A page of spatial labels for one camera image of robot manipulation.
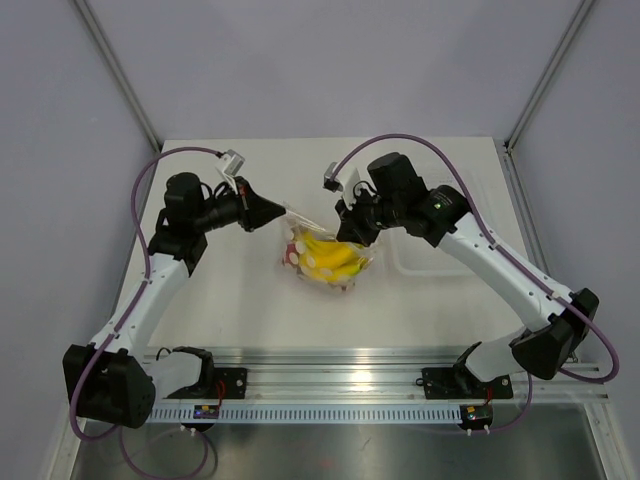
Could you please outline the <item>yellow banana bunch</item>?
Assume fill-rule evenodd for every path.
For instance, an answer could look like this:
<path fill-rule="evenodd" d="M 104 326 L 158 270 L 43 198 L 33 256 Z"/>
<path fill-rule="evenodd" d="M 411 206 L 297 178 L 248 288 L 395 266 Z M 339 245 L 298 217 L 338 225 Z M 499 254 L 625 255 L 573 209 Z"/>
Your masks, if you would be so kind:
<path fill-rule="evenodd" d="M 309 280 L 337 286 L 351 282 L 370 260 L 359 247 L 321 240 L 315 231 L 298 229 L 289 233 L 282 262 Z"/>

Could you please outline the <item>clear zip top bag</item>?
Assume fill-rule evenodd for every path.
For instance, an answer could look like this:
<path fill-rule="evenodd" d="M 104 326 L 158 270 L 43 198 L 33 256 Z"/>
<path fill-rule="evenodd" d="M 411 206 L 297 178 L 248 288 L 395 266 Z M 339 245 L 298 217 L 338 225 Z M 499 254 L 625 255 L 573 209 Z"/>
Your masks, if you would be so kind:
<path fill-rule="evenodd" d="M 364 246 L 342 242 L 337 233 L 324 228 L 290 205 L 279 218 L 283 247 L 279 265 L 299 280 L 317 288 L 343 294 L 374 263 L 379 243 Z"/>

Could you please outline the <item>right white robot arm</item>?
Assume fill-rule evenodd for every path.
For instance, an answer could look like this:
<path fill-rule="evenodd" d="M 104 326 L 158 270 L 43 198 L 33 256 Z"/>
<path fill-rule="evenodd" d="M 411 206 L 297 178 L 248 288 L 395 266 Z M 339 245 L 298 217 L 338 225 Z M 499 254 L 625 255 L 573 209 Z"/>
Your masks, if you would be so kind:
<path fill-rule="evenodd" d="M 325 173 L 325 189 L 341 195 L 335 205 L 339 241 L 369 246 L 381 231 L 402 228 L 468 267 L 522 323 L 511 334 L 468 347 L 447 369 L 445 389 L 470 398 L 497 378 L 517 372 L 553 379 L 586 337 L 584 322 L 593 318 L 598 297 L 587 288 L 573 292 L 557 283 L 482 230 L 456 188 L 428 188 L 407 156 L 386 154 L 367 171 L 369 182 L 356 169 L 337 164 Z"/>

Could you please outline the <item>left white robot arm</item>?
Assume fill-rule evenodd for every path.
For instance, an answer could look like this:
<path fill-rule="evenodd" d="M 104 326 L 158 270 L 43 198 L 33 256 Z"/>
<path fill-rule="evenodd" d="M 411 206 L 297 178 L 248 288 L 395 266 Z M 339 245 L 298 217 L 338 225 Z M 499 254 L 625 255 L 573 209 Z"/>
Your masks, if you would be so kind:
<path fill-rule="evenodd" d="M 223 183 L 219 192 L 194 173 L 167 180 L 154 235 L 142 244 L 144 270 L 136 289 L 87 345 L 72 345 L 64 354 L 70 423 L 79 438 L 85 436 L 80 418 L 112 429 L 139 428 L 160 399 L 224 398 L 226 386 L 210 352 L 180 346 L 150 367 L 142 364 L 144 353 L 169 303 L 203 257 L 207 233 L 231 224 L 253 232 L 285 212 L 241 176 Z"/>

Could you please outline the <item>red fruit bunch with leaves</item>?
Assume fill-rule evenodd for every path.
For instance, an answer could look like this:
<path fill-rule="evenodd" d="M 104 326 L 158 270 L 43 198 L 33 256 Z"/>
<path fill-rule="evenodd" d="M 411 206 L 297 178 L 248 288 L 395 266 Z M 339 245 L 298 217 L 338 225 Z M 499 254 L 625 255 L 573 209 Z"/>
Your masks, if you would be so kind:
<path fill-rule="evenodd" d="M 327 290 L 348 291 L 360 266 L 346 244 L 302 238 L 289 242 L 281 260 L 302 281 Z"/>

